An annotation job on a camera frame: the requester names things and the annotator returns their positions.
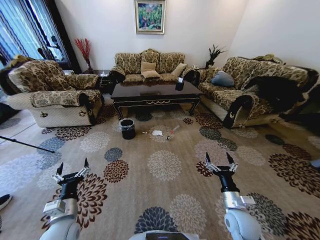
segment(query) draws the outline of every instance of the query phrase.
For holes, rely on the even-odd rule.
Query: coffee table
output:
[[[200,102],[203,93],[185,81],[182,90],[176,90],[176,83],[146,83],[139,85],[118,83],[112,93],[113,107],[118,113],[119,120],[123,119],[122,107],[133,106],[158,106],[172,104],[192,104],[189,110],[190,115]]]

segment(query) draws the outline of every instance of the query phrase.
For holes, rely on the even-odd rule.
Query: curtain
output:
[[[1,0],[0,52],[8,61],[21,54],[69,62],[43,0]]]

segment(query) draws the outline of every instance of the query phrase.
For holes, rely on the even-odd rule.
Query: patterned sofa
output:
[[[97,75],[65,75],[52,60],[22,61],[8,64],[0,73],[0,85],[10,107],[29,110],[39,127],[96,124],[104,104],[101,92],[95,89]]]
[[[211,84],[218,71],[224,71],[234,79],[234,87]],[[201,102],[207,106],[228,128],[262,125],[278,121],[279,114],[298,112],[309,99],[310,91],[319,84],[317,71],[304,67],[257,61],[244,57],[230,57],[223,68],[210,66],[196,72],[198,88],[204,93]],[[245,92],[251,79],[260,76],[282,77],[297,82],[303,100],[285,111],[276,111],[268,101],[254,92]]]
[[[116,53],[115,66],[109,75],[118,83],[126,82],[142,84],[145,79],[141,76],[141,62],[153,63],[155,70],[160,74],[160,81],[175,82],[177,77],[171,73],[179,63],[184,63],[185,55],[180,52],[161,53],[151,48],[141,53]],[[195,71],[187,66],[181,73],[182,78],[193,81]]]

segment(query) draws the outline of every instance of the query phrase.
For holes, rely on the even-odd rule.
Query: framed painting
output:
[[[134,0],[137,34],[164,34],[166,0]]]

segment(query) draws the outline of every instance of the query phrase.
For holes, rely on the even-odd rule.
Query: tissue box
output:
[[[185,82],[176,82],[175,83],[175,90],[177,91],[182,91],[184,89],[184,85],[185,85]]]

